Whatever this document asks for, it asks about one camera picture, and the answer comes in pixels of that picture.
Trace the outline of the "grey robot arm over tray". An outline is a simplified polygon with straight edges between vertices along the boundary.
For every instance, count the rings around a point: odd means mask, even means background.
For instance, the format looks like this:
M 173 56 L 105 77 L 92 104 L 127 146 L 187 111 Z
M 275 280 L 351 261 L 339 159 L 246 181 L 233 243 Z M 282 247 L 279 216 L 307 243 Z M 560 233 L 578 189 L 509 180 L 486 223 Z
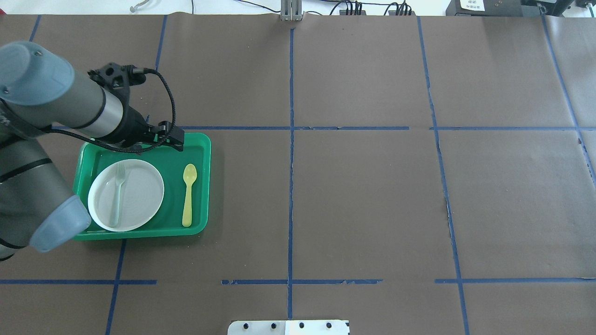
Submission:
M 130 106 L 130 88 L 156 75 L 172 120 L 153 126 Z M 31 41 L 0 49 L 0 258 L 31 246 L 49 252 L 91 225 L 92 218 L 38 138 L 72 136 L 106 150 L 141 154 L 159 146 L 183 151 L 184 131 L 166 79 L 157 70 L 109 63 L 83 74 Z

